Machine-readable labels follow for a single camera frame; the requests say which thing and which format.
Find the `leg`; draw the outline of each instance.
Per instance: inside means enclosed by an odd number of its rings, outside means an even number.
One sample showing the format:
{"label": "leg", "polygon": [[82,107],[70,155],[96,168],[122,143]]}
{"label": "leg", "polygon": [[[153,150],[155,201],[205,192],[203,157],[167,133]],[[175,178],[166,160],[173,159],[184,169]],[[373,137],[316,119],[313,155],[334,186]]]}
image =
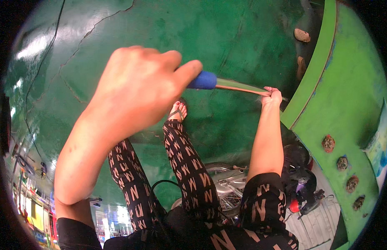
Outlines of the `leg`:
{"label": "leg", "polygon": [[164,216],[166,211],[156,196],[152,206],[149,182],[129,140],[119,142],[110,151],[108,159],[111,177],[124,193],[132,227],[135,231],[151,228],[158,219],[153,209],[157,209],[159,216]]}
{"label": "leg", "polygon": [[[179,102],[174,104],[186,116],[186,108]],[[171,167],[182,193],[182,207],[194,220],[207,223],[218,222],[221,217],[220,201],[213,180],[193,148],[191,141],[178,119],[170,117],[163,126],[164,143]]]}

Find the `handle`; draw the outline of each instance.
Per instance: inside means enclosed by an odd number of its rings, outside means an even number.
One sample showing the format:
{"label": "handle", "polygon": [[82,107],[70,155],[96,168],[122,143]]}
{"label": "handle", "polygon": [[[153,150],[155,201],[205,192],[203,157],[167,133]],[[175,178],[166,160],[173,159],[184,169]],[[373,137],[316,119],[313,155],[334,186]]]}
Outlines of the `handle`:
{"label": "handle", "polygon": [[207,71],[202,71],[187,88],[196,88],[202,90],[212,90],[216,88],[217,77],[215,74]]}

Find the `woman's hand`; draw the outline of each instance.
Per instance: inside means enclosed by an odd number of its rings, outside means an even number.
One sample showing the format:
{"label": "woman's hand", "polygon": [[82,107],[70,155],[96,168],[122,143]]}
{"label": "woman's hand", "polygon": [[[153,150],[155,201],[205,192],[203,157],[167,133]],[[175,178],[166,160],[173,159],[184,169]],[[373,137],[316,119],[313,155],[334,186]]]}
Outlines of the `woman's hand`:
{"label": "woman's hand", "polygon": [[264,87],[268,92],[262,93],[261,97],[261,105],[264,106],[278,106],[282,102],[281,92],[276,87]]}
{"label": "woman's hand", "polygon": [[97,123],[114,143],[156,124],[202,70],[198,60],[180,63],[177,51],[117,49],[81,117]]}

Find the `forearm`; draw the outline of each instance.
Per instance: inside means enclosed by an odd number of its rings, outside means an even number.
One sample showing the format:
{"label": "forearm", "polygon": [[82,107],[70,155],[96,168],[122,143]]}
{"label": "forearm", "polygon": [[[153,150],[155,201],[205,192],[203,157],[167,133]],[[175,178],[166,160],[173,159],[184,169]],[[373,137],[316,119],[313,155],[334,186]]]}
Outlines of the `forearm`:
{"label": "forearm", "polygon": [[78,118],[56,164],[55,198],[72,205],[88,198],[113,142],[88,108]]}
{"label": "forearm", "polygon": [[247,180],[263,173],[281,175],[284,162],[279,106],[264,105],[253,143]]}

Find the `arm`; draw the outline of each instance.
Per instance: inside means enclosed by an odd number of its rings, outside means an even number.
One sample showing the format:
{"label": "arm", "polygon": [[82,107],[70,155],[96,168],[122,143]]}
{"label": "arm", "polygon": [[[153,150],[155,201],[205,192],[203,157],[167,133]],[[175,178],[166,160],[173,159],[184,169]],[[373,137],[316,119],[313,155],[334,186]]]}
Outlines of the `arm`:
{"label": "arm", "polygon": [[281,92],[272,87],[264,87],[261,99],[261,115],[250,159],[248,182],[252,177],[264,173],[277,173],[281,176],[284,163],[282,150],[279,105]]}
{"label": "arm", "polygon": [[181,63],[176,51],[133,46],[110,57],[91,102],[76,121],[57,161],[57,218],[94,227],[88,198],[111,148],[156,124],[200,73],[199,61]]}

